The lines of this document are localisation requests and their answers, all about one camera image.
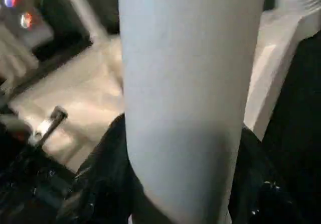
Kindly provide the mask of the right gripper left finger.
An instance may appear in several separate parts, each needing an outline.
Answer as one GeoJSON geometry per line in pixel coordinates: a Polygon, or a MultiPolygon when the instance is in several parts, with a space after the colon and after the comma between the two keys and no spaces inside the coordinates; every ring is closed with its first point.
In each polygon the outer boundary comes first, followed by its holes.
{"type": "Polygon", "coordinates": [[[77,170],[56,222],[129,223],[135,181],[120,114],[77,170]]]}

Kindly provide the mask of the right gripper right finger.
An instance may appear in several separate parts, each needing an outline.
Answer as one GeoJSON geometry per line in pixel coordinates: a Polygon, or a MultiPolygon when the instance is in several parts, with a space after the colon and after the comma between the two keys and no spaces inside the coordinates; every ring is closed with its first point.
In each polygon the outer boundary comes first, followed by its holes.
{"type": "Polygon", "coordinates": [[[315,153],[265,147],[243,126],[228,210],[232,223],[314,223],[315,153]]]}

